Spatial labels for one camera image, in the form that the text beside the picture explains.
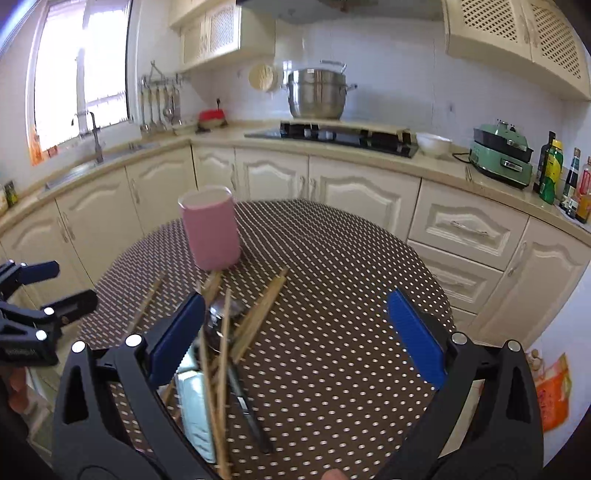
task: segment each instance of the cabinet handle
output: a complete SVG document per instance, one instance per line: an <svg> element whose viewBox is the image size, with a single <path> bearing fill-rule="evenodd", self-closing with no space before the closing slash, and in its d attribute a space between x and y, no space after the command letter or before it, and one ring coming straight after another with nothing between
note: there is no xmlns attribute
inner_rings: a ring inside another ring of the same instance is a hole
<svg viewBox="0 0 591 480"><path fill-rule="evenodd" d="M139 192L135 186L135 180L131 180L131 182L129 182L129 186L131 186L131 192L134 194L135 203L139 205Z"/></svg>
<svg viewBox="0 0 591 480"><path fill-rule="evenodd" d="M463 223L456 222L455 220L452 220L451 224L454 227L459 228L460 230L464 230L465 232L474 233L476 235L487 236L489 238L491 237L490 233L487 232L486 230L474 230L473 228L470 228L469 226L466 226Z"/></svg>
<svg viewBox="0 0 591 480"><path fill-rule="evenodd" d="M531 19L527 20L527 24L530 26L528 30L530 31L530 35L533 38L534 48L538 48L538 46L540 45L540 38L538 36L538 31L535 29L535 25L531 21Z"/></svg>
<svg viewBox="0 0 591 480"><path fill-rule="evenodd" d="M68 233L70 234L70 238L72 240L76 240L76 236L74 235L74 230L72 230L72 227L70 226L70 222L68 221L67 215L65 213L62 213L61 216L64 219L64 225L66 226L66 230L68 230Z"/></svg>
<svg viewBox="0 0 591 480"><path fill-rule="evenodd" d="M462 282L444 280L441 277L438 277L437 275L435 275L435 273L432 275L433 275L433 277L435 277L435 280L437 280L439 283L443 283L444 285L449 285L450 287L462 287L462 288L469 287L469 285L466 285L465 283L462 283Z"/></svg>
<svg viewBox="0 0 591 480"><path fill-rule="evenodd" d="M234 165L234 163L230 165L230 169L230 183L232 184L232 190L234 191L234 193L236 193L238 189L236 188L236 166Z"/></svg>
<svg viewBox="0 0 591 480"><path fill-rule="evenodd" d="M530 44L530 29L527 27L527 21L525 20L525 17L523 15L519 16L519 20L521 20L521 23L523 23L523 41L525 43L527 43L528 45Z"/></svg>
<svg viewBox="0 0 591 480"><path fill-rule="evenodd" d="M310 200L316 201L316 179L310 179Z"/></svg>
<svg viewBox="0 0 591 480"><path fill-rule="evenodd" d="M527 242L523 242L523 244L521 244L521 249L519 250L519 257L517 258L517 262L515 262L515 265L513 265L513 267L511 267L511 269L509 270L507 277L512 277L513 274L517 271L517 269L521 266L526 249Z"/></svg>
<svg viewBox="0 0 591 480"><path fill-rule="evenodd" d="M61 217L58 217L57 219L57 226L60 229L60 233L61 233L61 237L64 239L65 243L70 243L70 239L68 238L68 234L66 233L66 226L64 225L64 220L61 219Z"/></svg>
<svg viewBox="0 0 591 480"><path fill-rule="evenodd" d="M306 177L300 175L300 187L298 188L297 197L299 199L303 198L304 196L304 185L306 184Z"/></svg>

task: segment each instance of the pink cup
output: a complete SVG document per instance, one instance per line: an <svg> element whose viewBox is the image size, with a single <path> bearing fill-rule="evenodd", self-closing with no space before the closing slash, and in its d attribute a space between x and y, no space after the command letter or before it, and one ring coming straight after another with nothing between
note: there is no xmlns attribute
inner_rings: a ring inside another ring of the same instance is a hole
<svg viewBox="0 0 591 480"><path fill-rule="evenodd" d="M232 192L226 187L192 190L178 199L195 264L223 270L240 258L240 237Z"/></svg>

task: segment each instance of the person's hand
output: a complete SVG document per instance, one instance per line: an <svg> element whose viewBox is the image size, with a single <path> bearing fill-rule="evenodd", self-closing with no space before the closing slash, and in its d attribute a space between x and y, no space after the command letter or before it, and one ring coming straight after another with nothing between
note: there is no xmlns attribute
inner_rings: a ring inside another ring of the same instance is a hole
<svg viewBox="0 0 591 480"><path fill-rule="evenodd" d="M349 480L349 478L343 472L335 468L322 475L320 480Z"/></svg>
<svg viewBox="0 0 591 480"><path fill-rule="evenodd" d="M27 372L14 368L8 377L8 404L17 413L23 413L29 406L27 398Z"/></svg>

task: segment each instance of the kitchen cabinet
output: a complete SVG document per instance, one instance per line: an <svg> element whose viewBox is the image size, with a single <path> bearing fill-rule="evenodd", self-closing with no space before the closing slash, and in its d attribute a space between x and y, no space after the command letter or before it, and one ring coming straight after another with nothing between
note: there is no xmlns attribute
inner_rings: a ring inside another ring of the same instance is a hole
<svg viewBox="0 0 591 480"><path fill-rule="evenodd" d="M528 348L564 306L590 259L591 248L530 218L509 268L471 324L470 334L491 345L515 339Z"/></svg>
<svg viewBox="0 0 591 480"><path fill-rule="evenodd" d="M307 198L308 156L236 149L241 200Z"/></svg>
<svg viewBox="0 0 591 480"><path fill-rule="evenodd" d="M55 202L27 216L6 232L0 243L8 258L16 262L33 264L55 260L60 264L57 278L25 287L36 307L93 288Z"/></svg>
<svg viewBox="0 0 591 480"><path fill-rule="evenodd" d="M197 188L223 185L240 198L236 157L233 148L193 147L193 161L197 176Z"/></svg>
<svg viewBox="0 0 591 480"><path fill-rule="evenodd" d="M216 2L202 15L189 17L180 27L182 70L275 54L275 19L235 1Z"/></svg>
<svg viewBox="0 0 591 480"><path fill-rule="evenodd" d="M504 270L527 219L500 203L424 180L409 237Z"/></svg>
<svg viewBox="0 0 591 480"><path fill-rule="evenodd" d="M197 186L190 147L134 163L126 171L144 233L180 218L178 198Z"/></svg>
<svg viewBox="0 0 591 480"><path fill-rule="evenodd" d="M421 179L310 157L310 200L358 215L406 241Z"/></svg>
<svg viewBox="0 0 591 480"><path fill-rule="evenodd" d="M72 244L94 283L143 236L124 168L56 201Z"/></svg>
<svg viewBox="0 0 591 480"><path fill-rule="evenodd" d="M446 293L449 303L478 313L499 283L503 272L466 258L409 240L418 256Z"/></svg>
<svg viewBox="0 0 591 480"><path fill-rule="evenodd" d="M565 100L591 100L584 47L545 0L441 0L447 53L537 83Z"/></svg>

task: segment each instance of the stove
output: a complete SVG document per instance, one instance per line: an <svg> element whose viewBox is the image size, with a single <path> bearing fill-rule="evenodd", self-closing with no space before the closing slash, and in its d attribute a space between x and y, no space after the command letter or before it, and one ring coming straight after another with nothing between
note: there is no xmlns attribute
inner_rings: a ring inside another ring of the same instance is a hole
<svg viewBox="0 0 591 480"><path fill-rule="evenodd" d="M412 142L410 132L397 134L377 132L345 126L319 124L292 124L282 122L278 129L254 132L244 135L248 138L269 138L271 140L300 140L320 142L343 147L363 148L400 157L412 158L418 145Z"/></svg>

